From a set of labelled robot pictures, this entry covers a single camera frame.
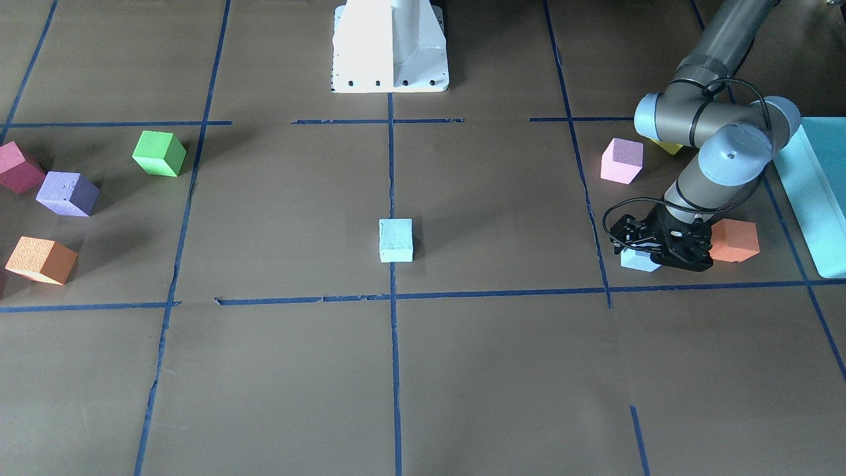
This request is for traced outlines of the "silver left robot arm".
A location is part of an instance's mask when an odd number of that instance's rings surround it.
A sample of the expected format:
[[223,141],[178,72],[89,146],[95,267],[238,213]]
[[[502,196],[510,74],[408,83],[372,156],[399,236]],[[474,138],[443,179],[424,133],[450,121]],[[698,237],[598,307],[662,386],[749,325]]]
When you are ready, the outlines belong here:
[[634,113],[644,138],[694,147],[697,153],[644,219],[625,214],[602,229],[614,253],[643,253],[660,266],[702,272],[713,265],[711,226],[716,215],[743,204],[765,169],[798,131],[791,100],[755,94],[747,106],[719,102],[737,78],[759,27],[775,1],[725,1],[679,63],[662,93],[647,94]]

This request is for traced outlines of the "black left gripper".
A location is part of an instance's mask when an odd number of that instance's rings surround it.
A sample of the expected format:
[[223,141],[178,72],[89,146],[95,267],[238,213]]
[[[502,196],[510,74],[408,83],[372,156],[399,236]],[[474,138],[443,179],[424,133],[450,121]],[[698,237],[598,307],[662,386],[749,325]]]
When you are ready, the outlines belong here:
[[713,265],[711,222],[694,213],[687,223],[671,214],[672,209],[685,211],[670,202],[656,202],[644,219],[630,214],[620,217],[608,229],[611,244],[619,255],[623,249],[652,254],[652,261],[662,266],[704,272]]

